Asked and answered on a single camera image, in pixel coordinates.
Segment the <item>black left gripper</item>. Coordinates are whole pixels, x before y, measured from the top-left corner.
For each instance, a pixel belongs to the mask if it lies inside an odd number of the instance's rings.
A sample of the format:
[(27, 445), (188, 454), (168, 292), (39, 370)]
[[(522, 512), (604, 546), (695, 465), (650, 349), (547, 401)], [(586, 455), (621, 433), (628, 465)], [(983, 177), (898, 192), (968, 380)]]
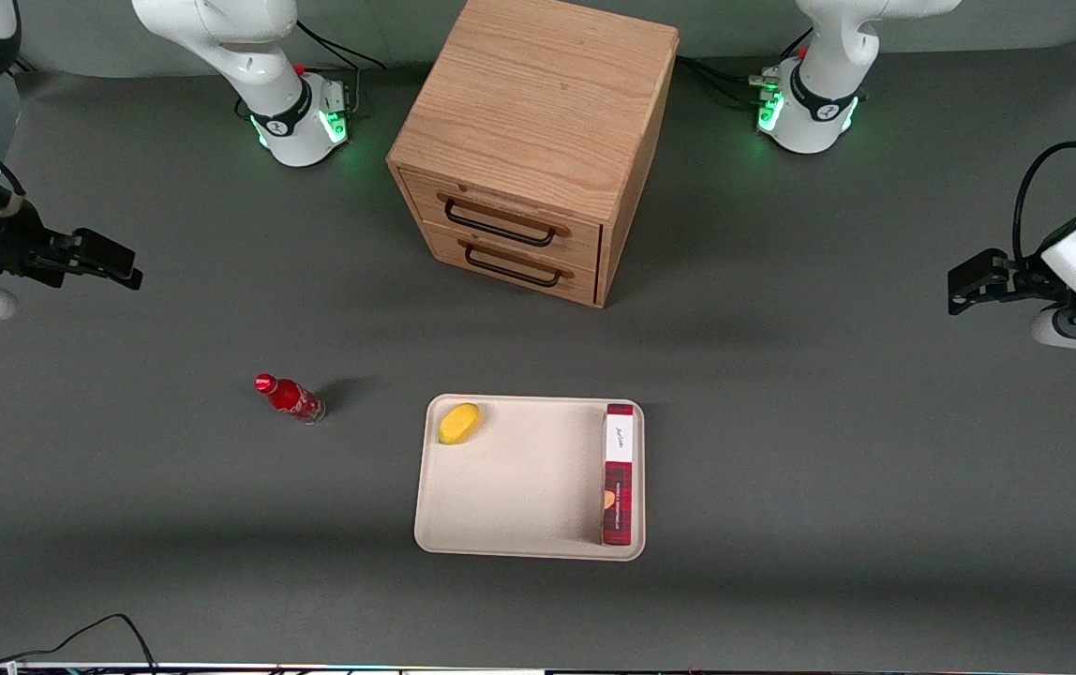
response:
[(957, 317), (980, 303), (1043, 300), (1065, 305), (1068, 287), (1039, 255), (1013, 261), (999, 248), (988, 248), (947, 273), (947, 313)]

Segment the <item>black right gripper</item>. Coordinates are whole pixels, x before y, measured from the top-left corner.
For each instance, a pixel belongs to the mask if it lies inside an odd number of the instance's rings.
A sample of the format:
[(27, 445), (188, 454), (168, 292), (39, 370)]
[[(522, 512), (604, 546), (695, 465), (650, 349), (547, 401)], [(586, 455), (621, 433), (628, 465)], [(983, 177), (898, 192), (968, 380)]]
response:
[(49, 289), (62, 289), (67, 275), (87, 275), (138, 291), (144, 275), (134, 268), (134, 252), (107, 236), (76, 228), (74, 252), (63, 244), (69, 235), (49, 230), (37, 209), (22, 201), (10, 217), (0, 217), (0, 275), (29, 278)]

